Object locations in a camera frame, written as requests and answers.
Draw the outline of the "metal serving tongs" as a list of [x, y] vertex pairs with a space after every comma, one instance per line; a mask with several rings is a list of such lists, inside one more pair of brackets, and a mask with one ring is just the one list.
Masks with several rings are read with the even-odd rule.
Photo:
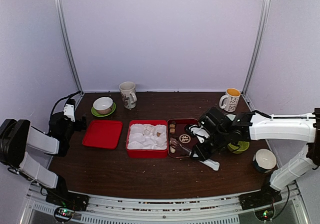
[[[170, 151], [170, 147], [175, 148], [175, 152]], [[191, 158], [201, 162], [202, 164], [210, 167], [214, 171], [218, 171], [220, 168], [220, 163], [213, 161], [211, 159], [204, 160], [202, 157], [199, 157], [195, 151], [183, 146], [178, 140], [171, 138], [169, 141], [169, 152], [171, 154], [177, 154], [180, 157]]]

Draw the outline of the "red tin lid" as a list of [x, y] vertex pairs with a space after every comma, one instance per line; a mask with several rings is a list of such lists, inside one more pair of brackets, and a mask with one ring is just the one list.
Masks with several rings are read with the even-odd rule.
[[82, 144], [85, 147], [114, 150], [118, 146], [122, 128], [123, 123], [121, 121], [91, 121]]

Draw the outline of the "red chocolate tray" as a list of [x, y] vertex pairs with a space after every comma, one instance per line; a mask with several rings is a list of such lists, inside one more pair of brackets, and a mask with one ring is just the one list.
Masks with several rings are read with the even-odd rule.
[[167, 130], [168, 130], [168, 155], [172, 158], [186, 158], [187, 154], [181, 152], [171, 146], [170, 139], [176, 139], [183, 146], [192, 149], [192, 147], [198, 142], [197, 137], [193, 137], [191, 134], [185, 131], [187, 125], [197, 125], [197, 119], [188, 118], [188, 119], [169, 119], [167, 121]]

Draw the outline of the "red tin box base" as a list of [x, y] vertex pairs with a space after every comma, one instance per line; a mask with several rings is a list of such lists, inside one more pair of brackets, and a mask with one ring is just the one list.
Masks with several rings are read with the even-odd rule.
[[[128, 139], [129, 139], [129, 130], [130, 130], [130, 126], [133, 124], [166, 125], [167, 149], [161, 150], [161, 151], [157, 151], [157, 150], [128, 150], [127, 144], [128, 144]], [[128, 156], [131, 158], [140, 158], [140, 159], [165, 158], [168, 155], [168, 148], [169, 148], [167, 121], [165, 121], [165, 120], [132, 120], [132, 121], [130, 121], [125, 148], [126, 148]]]

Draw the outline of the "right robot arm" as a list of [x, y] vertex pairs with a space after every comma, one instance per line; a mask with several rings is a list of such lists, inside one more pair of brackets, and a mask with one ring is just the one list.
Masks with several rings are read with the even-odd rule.
[[299, 115], [269, 115], [258, 110], [238, 113], [231, 119], [213, 107], [198, 121], [207, 135], [193, 146], [190, 156], [207, 161], [230, 143], [257, 140], [297, 140], [305, 146], [280, 169], [274, 171], [265, 186], [256, 194], [259, 204], [268, 204], [292, 181], [320, 165], [320, 110]]

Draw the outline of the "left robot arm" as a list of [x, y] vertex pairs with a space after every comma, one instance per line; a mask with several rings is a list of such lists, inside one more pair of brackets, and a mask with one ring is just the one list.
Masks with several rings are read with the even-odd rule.
[[79, 120], [55, 113], [49, 120], [49, 131], [44, 133], [26, 119], [5, 119], [0, 125], [0, 162], [14, 174], [22, 174], [52, 192], [61, 206], [72, 202], [64, 178], [49, 171], [30, 153], [34, 149], [48, 156], [64, 157], [70, 148], [74, 132], [87, 128], [87, 117]]

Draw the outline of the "white round chocolate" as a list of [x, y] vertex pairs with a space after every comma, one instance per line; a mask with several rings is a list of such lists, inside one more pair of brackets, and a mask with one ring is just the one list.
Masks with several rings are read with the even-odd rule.
[[176, 150], [175, 150], [175, 148], [170, 147], [170, 151], [171, 151], [172, 153], [174, 153]]

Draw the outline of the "green saucer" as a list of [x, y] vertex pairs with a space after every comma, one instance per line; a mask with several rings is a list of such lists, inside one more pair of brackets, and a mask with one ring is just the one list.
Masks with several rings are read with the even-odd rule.
[[92, 107], [92, 108], [91, 108], [91, 113], [92, 113], [95, 117], [99, 117], [99, 118], [107, 117], [107, 116], [109, 116], [109, 115], [111, 115], [111, 114], [113, 114], [113, 113], [115, 112], [116, 107], [117, 107], [116, 104], [113, 103], [111, 109], [110, 109], [108, 112], [105, 112], [105, 113], [104, 113], [104, 112], [99, 113], [96, 109], [94, 109], [94, 107]]

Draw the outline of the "lime green bowl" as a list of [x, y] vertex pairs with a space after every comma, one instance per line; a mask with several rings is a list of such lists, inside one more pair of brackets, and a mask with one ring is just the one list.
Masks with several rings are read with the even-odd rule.
[[229, 151], [234, 154], [241, 154], [245, 152], [249, 147], [250, 147], [250, 143], [244, 142], [244, 141], [239, 141], [236, 144], [230, 143], [227, 145], [227, 148], [229, 149]]

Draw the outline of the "light blue patterned bowl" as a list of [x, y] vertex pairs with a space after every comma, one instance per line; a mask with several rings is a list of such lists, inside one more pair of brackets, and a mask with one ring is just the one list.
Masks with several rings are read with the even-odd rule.
[[235, 117], [236, 117], [235, 114], [227, 114], [226, 116], [227, 116], [231, 121], [233, 121], [233, 120], [235, 119]]

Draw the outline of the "white bowl on saucer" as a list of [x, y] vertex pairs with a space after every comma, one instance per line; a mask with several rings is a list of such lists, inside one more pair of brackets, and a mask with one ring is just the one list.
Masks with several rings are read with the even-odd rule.
[[101, 97], [94, 101], [93, 107], [99, 113], [108, 112], [113, 105], [113, 100], [110, 97]]

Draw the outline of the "white mug yellow inside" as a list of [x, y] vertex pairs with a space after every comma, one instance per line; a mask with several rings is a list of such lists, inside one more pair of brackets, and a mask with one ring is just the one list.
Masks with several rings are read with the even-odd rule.
[[241, 92], [234, 88], [228, 88], [219, 100], [219, 108], [226, 112], [234, 112], [237, 108]]

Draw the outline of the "dark bowl white inside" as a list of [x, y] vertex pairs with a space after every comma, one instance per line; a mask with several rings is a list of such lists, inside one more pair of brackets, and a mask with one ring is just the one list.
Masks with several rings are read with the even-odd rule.
[[258, 172], [267, 174], [277, 165], [277, 159], [269, 149], [259, 149], [255, 153], [252, 163]]

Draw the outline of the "tall white patterned mug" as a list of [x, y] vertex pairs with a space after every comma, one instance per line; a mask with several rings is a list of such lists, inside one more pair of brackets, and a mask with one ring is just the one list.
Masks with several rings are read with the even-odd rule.
[[130, 81], [119, 85], [123, 105], [126, 109], [133, 109], [137, 105], [136, 84]]

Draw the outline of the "white paper cupcake liners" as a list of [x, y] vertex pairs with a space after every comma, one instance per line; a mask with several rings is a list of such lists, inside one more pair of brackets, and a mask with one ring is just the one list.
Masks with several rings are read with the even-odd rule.
[[146, 125], [151, 124], [133, 124], [129, 128], [128, 150], [165, 150], [168, 147], [166, 125], [153, 125], [149, 132], [145, 129]]

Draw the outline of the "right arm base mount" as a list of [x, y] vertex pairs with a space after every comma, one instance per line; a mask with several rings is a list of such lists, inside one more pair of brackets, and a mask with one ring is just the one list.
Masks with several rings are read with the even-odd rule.
[[263, 193], [261, 191], [242, 194], [239, 196], [239, 202], [243, 211], [269, 206], [281, 200], [281, 194]]

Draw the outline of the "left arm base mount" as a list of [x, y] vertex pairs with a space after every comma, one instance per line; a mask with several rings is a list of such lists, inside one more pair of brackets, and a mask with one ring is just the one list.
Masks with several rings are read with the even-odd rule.
[[89, 196], [69, 193], [69, 196], [66, 198], [58, 197], [55, 194], [47, 194], [45, 201], [50, 204], [54, 204], [59, 207], [64, 207], [72, 211], [86, 211], [89, 203]]

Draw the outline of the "front aluminium rail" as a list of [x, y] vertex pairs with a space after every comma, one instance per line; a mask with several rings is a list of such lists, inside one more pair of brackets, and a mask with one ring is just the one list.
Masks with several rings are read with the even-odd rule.
[[[311, 224], [296, 183], [281, 192], [282, 201], [244, 210], [239, 196], [247, 193], [188, 199], [127, 199], [90, 195], [86, 211], [77, 211], [66, 224]], [[40, 187], [31, 184], [18, 224], [59, 224], [56, 205], [46, 202]], [[260, 221], [258, 212], [275, 208], [276, 219]]]

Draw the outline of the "left aluminium frame post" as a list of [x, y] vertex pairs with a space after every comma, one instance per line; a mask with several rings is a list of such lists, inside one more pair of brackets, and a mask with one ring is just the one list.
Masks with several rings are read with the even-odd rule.
[[71, 44], [69, 41], [70, 39], [69, 39], [69, 36], [67, 33], [68, 31], [67, 31], [66, 20], [65, 20], [65, 16], [64, 16], [63, 3], [62, 3], [62, 0], [54, 0], [54, 1], [55, 1], [56, 9], [57, 9], [57, 15], [58, 15], [59, 24], [60, 24], [63, 46], [64, 46], [66, 58], [68, 61], [68, 65], [70, 67], [71, 74], [72, 74], [73, 80], [75, 82], [76, 88], [80, 92], [80, 94], [83, 95], [84, 91], [83, 91], [83, 88], [82, 88], [82, 85], [81, 85], [81, 82], [79, 79], [79, 75], [78, 75], [77, 68], [76, 68], [75, 61], [74, 61], [74, 56], [73, 56], [72, 49], [71, 49]]

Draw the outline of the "aluminium frame post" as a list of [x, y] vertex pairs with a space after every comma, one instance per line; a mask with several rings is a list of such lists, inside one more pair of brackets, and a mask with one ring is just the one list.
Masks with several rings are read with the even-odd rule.
[[247, 96], [247, 93], [249, 91], [249, 86], [252, 81], [252, 78], [254, 76], [254, 70], [256, 68], [256, 65], [258, 63], [260, 50], [262, 47], [262, 40], [264, 36], [264, 32], [266, 30], [266, 25], [268, 22], [268, 17], [270, 13], [270, 7], [271, 7], [271, 0], [262, 0], [262, 6], [261, 6], [261, 12], [260, 12], [260, 18], [259, 18], [259, 25], [257, 29], [257, 34], [254, 42], [254, 49], [252, 52], [252, 56], [250, 59], [249, 69], [246, 75], [246, 79], [244, 82], [244, 87], [242, 89], [242, 95]]
[[84, 91], [83, 91], [83, 88], [82, 88], [82, 85], [81, 85], [81, 82], [79, 79], [79, 75], [78, 75], [77, 68], [76, 68], [75, 61], [74, 61], [74, 56], [73, 56], [72, 49], [71, 49], [71, 44], [69, 41], [70, 39], [69, 39], [69, 36], [67, 33], [68, 31], [67, 31], [66, 20], [65, 20], [65, 16], [64, 16], [63, 3], [62, 3], [62, 0], [54, 0], [54, 1], [55, 1], [56, 9], [57, 9], [57, 15], [58, 15], [59, 24], [60, 24], [63, 46], [64, 46], [66, 58], [68, 61], [68, 65], [70, 67], [71, 74], [72, 74], [73, 80], [75, 82], [76, 88], [80, 92], [80, 94], [83, 95]]

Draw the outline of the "right aluminium frame post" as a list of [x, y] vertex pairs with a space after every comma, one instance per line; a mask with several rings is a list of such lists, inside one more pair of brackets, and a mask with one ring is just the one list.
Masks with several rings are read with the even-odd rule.
[[249, 86], [252, 81], [252, 78], [254, 76], [254, 70], [256, 68], [256, 65], [258, 63], [260, 50], [262, 47], [262, 40], [264, 36], [264, 32], [266, 30], [266, 25], [268, 22], [268, 17], [270, 13], [270, 7], [271, 7], [271, 0], [262, 0], [262, 6], [261, 6], [261, 12], [260, 12], [260, 18], [259, 18], [259, 25], [257, 29], [257, 34], [254, 42], [254, 49], [252, 52], [252, 56], [250, 59], [249, 69], [246, 75], [246, 79], [244, 82], [244, 87], [242, 89], [242, 95], [247, 96], [247, 93], [249, 91]]

